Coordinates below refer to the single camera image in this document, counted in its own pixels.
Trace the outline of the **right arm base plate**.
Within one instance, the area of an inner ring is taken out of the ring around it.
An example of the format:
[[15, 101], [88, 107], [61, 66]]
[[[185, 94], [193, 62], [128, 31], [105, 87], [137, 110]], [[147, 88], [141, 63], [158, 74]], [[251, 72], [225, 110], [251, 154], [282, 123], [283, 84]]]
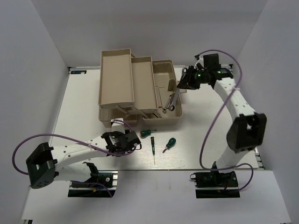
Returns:
[[190, 175], [195, 182], [197, 199], [239, 198], [240, 191], [235, 172], [197, 172]]

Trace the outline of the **beige plastic toolbox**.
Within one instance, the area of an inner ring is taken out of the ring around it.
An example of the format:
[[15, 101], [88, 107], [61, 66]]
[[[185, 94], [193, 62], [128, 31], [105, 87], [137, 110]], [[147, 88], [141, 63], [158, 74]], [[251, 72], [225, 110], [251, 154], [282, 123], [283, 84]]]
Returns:
[[175, 125], [183, 116], [178, 98], [174, 111], [162, 112], [178, 80], [171, 60], [136, 57], [131, 49], [101, 52], [99, 120], [107, 128], [113, 119], [137, 125], [140, 119], [148, 126]]

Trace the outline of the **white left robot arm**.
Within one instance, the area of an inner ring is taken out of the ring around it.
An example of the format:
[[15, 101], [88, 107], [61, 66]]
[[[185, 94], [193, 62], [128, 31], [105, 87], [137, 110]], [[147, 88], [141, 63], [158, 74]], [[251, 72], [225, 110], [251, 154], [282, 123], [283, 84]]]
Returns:
[[88, 160], [106, 156], [123, 157], [141, 146], [136, 132], [125, 125], [122, 119], [114, 119], [111, 130], [94, 139], [80, 141], [65, 137], [74, 144], [51, 147], [45, 142], [38, 145], [26, 159], [31, 188], [40, 189], [60, 180], [96, 185], [99, 175], [87, 163]]

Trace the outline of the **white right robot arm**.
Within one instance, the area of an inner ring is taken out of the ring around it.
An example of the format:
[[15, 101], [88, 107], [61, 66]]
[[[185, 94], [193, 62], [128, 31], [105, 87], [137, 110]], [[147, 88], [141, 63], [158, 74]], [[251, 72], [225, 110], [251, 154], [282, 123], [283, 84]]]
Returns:
[[239, 167], [240, 160], [262, 144], [267, 123], [266, 115], [257, 113], [241, 94], [240, 80], [235, 80], [233, 73], [222, 67], [219, 53], [219, 50], [208, 50], [197, 54], [196, 63], [182, 69], [177, 85], [178, 89], [197, 90], [202, 84], [207, 84], [220, 96], [223, 105], [216, 113], [209, 133], [224, 108], [231, 116], [232, 125], [226, 135], [227, 147], [210, 169], [213, 172], [211, 181], [216, 186], [226, 183], [227, 173]]

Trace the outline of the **stubby green orange-capped screwdriver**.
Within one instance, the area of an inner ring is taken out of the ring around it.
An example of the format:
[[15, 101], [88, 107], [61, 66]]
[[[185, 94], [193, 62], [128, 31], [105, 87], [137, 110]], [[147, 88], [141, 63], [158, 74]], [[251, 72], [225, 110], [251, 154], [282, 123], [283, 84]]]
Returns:
[[146, 138], [147, 136], [150, 136], [152, 133], [154, 133], [156, 131], [157, 131], [156, 129], [154, 129], [154, 130], [150, 130], [150, 129], [142, 130], [142, 131], [140, 131], [140, 137], [141, 138]]

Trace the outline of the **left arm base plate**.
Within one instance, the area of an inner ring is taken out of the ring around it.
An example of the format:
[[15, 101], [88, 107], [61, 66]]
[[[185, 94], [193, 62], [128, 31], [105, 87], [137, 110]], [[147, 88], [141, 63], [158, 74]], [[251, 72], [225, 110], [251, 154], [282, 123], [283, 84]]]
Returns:
[[85, 182], [70, 182], [68, 197], [111, 198], [115, 194], [117, 182], [117, 171], [99, 171]]

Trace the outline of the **small combination wrench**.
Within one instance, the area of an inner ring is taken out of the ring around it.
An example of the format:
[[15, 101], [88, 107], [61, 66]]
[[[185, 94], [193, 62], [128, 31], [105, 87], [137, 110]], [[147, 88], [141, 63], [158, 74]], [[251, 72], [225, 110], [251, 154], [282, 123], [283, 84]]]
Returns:
[[170, 111], [170, 106], [171, 106], [171, 97], [172, 95], [169, 96], [165, 106], [162, 108], [162, 112], [166, 113], [168, 110]]

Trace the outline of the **large ratchet wrench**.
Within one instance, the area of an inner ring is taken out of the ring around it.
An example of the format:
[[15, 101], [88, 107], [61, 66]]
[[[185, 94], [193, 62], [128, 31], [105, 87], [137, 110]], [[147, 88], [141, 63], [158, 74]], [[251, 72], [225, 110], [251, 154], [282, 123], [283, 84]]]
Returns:
[[170, 111], [174, 111], [175, 107], [176, 107], [176, 101], [179, 97], [179, 93], [181, 90], [183, 90], [182, 92], [183, 93], [186, 93], [186, 89], [184, 89], [184, 84], [185, 84], [185, 76], [186, 76], [186, 73], [187, 73], [187, 68], [184, 67], [182, 69], [182, 74], [181, 74], [181, 78], [180, 78], [180, 81], [179, 83], [177, 84], [177, 88], [176, 88], [176, 91], [175, 93], [173, 94], [173, 97], [172, 97], [172, 101], [171, 101], [171, 104], [169, 106], [169, 110]]

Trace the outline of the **stubby green handled screwdriver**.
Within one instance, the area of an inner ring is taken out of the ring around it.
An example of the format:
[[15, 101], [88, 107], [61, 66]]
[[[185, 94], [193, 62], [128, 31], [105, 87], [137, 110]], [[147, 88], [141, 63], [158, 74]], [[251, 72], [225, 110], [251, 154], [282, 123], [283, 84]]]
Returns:
[[165, 149], [162, 151], [162, 153], [164, 154], [167, 150], [172, 148], [175, 144], [176, 144], [176, 139], [175, 138], [170, 138], [168, 143], [165, 146]]

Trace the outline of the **slim black green precision screwdriver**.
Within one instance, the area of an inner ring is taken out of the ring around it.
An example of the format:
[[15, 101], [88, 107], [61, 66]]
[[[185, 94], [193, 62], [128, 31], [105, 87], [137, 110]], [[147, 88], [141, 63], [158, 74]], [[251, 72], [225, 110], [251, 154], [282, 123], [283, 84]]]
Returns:
[[153, 154], [154, 164], [156, 164], [156, 160], [155, 160], [155, 138], [152, 136], [150, 138], [150, 140], [151, 140], [151, 148], [152, 148], [152, 154]]

